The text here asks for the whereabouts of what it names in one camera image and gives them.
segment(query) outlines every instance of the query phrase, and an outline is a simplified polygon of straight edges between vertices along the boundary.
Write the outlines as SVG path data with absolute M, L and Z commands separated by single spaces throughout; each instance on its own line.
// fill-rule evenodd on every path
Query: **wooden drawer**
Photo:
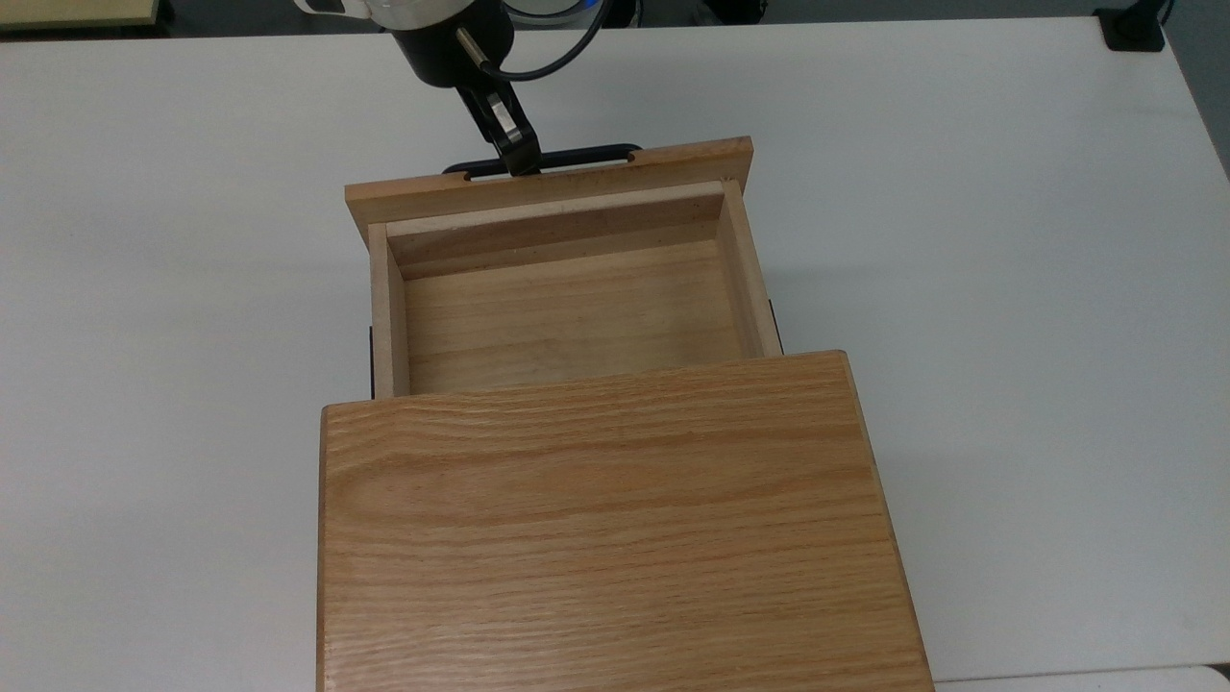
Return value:
M 375 398 L 781 355 L 743 206 L 750 159 L 743 138 L 349 186 Z
M 317 690 L 934 690 L 844 354 L 321 429 Z

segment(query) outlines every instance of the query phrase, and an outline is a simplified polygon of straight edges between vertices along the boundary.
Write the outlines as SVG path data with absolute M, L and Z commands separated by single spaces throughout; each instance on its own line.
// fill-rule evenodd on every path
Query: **black cable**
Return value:
M 581 41 L 578 41 L 576 45 L 569 48 L 567 53 L 561 55 L 560 59 L 555 60 L 554 63 L 550 63 L 549 65 L 541 66 L 536 70 L 529 70 L 525 73 L 506 73 L 504 70 L 497 68 L 496 65 L 492 65 L 491 61 L 485 61 L 483 64 L 478 65 L 480 69 L 482 69 L 482 71 L 487 73 L 488 75 L 503 81 L 534 81 L 535 79 L 542 79 L 546 75 L 555 74 L 556 71 L 560 70 L 560 68 L 567 65 L 577 55 L 579 55 L 581 52 L 584 50 L 587 45 L 589 45 L 589 42 L 594 39 L 594 36 L 598 33 L 598 29 L 603 27 L 603 22 L 606 21 L 606 15 L 610 14 L 611 5 L 614 2 L 611 0 L 599 0 L 599 1 L 601 2 L 601 5 L 598 7 L 598 14 L 594 16 L 594 21 L 589 23 L 589 28 L 585 29 L 584 36 L 581 37 Z

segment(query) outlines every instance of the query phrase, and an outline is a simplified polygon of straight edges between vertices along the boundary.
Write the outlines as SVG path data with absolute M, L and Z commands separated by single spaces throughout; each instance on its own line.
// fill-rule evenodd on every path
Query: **black metal handle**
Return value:
M 589 163 L 605 163 L 608 161 L 627 161 L 632 151 L 640 151 L 636 144 L 603 144 L 600 146 L 584 146 L 581 149 L 563 149 L 561 151 L 547 151 L 542 154 L 540 170 L 562 168 L 566 166 L 583 166 Z M 453 163 L 444 168 L 444 172 L 464 172 L 467 177 L 485 177 L 491 175 L 507 175 L 508 166 L 501 159 L 487 159 L 483 161 L 465 161 Z

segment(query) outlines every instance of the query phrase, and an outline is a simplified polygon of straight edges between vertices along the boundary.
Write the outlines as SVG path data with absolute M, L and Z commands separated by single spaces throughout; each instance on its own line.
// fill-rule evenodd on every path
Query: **wooden box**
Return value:
M 750 161 L 742 138 L 347 187 L 371 256 L 375 398 L 781 355 Z
M 844 354 L 328 407 L 322 692 L 932 690 Z

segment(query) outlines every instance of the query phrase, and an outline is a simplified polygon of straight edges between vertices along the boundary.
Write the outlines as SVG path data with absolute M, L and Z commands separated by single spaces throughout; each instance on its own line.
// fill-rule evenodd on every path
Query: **white tabletop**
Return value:
M 1213 669 L 1172 667 L 941 682 L 936 692 L 1230 692 Z
M 1230 660 L 1230 184 L 1168 49 L 641 29 L 519 91 L 549 147 L 753 136 L 937 680 Z M 0 687 L 311 687 L 317 415 L 368 392 L 342 186 L 488 155 L 389 37 L 0 44 Z

